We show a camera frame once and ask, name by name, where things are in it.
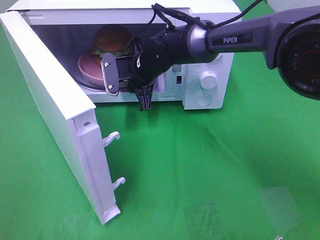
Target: microwave door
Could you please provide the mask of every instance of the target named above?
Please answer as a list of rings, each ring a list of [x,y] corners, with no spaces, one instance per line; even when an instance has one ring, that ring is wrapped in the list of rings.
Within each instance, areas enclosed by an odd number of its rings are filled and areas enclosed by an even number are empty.
[[[95,105],[17,11],[0,14],[2,25],[45,123],[102,224],[120,213]]]

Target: microwave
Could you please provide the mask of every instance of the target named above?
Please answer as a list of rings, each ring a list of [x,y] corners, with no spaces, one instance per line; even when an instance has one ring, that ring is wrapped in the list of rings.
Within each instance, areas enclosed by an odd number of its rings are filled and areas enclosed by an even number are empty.
[[[232,0],[157,2],[215,24],[240,13]],[[108,94],[101,78],[85,71],[81,60],[90,54],[95,34],[105,25],[137,33],[153,16],[152,4],[149,0],[19,0],[0,14],[37,108],[102,224],[120,213],[114,190],[126,180],[111,180],[105,147],[120,133],[102,136],[95,103],[138,100],[125,82],[118,95]],[[167,17],[177,27],[185,24]],[[143,43],[166,27],[156,17],[139,38]],[[152,101],[181,101],[185,110],[221,108],[233,56],[221,53],[209,63],[173,65],[155,80]]]

